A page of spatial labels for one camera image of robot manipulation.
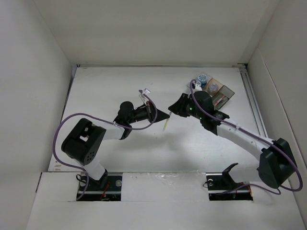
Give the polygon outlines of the orange pink highlighter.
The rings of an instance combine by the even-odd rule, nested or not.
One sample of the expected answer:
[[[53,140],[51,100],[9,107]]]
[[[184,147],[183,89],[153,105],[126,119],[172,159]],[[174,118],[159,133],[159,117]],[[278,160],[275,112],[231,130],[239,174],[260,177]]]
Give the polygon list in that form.
[[[217,106],[218,104],[221,104],[222,102],[227,101],[227,100],[228,98],[225,95],[216,97],[213,101],[213,105]]]

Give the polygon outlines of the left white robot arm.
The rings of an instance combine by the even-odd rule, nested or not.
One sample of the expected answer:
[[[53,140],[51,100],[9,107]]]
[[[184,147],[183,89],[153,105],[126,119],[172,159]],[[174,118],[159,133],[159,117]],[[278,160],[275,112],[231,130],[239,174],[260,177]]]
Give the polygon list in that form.
[[[114,124],[96,126],[90,120],[82,118],[68,134],[61,145],[61,150],[85,168],[90,177],[90,184],[96,190],[102,190],[107,184],[107,170],[96,158],[103,140],[124,140],[131,133],[131,124],[143,120],[160,122],[168,119],[169,114],[155,109],[152,102],[134,108],[129,101],[123,102]]]

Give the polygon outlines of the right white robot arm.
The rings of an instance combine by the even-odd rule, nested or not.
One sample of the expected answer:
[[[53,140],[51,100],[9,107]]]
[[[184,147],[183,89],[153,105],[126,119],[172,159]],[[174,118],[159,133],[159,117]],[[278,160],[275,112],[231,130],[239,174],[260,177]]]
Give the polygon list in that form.
[[[232,189],[244,181],[261,181],[278,189],[294,173],[300,175],[289,143],[252,133],[216,110],[211,96],[205,91],[182,94],[169,111],[181,116],[192,116],[202,127],[216,136],[225,138],[250,153],[258,162],[248,166],[232,163],[222,172],[223,186]]]

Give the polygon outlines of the yellow highlighter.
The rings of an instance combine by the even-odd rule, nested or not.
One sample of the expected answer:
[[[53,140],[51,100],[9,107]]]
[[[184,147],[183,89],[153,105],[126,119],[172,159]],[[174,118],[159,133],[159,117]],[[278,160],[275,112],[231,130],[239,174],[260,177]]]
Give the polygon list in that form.
[[[167,127],[167,125],[168,125],[168,122],[169,122],[169,119],[170,119],[170,117],[171,117],[171,114],[172,114],[172,112],[169,112],[169,117],[166,119],[166,121],[165,121],[165,124],[164,124],[164,127],[163,127],[163,131],[165,131],[166,130],[166,127]]]

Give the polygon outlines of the blue tape roll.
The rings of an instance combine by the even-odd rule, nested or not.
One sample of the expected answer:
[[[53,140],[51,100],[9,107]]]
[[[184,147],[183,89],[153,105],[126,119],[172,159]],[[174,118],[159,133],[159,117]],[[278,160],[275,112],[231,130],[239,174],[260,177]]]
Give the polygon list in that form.
[[[201,73],[197,76],[196,80],[199,82],[200,86],[204,88],[208,83],[209,76],[207,74]]]

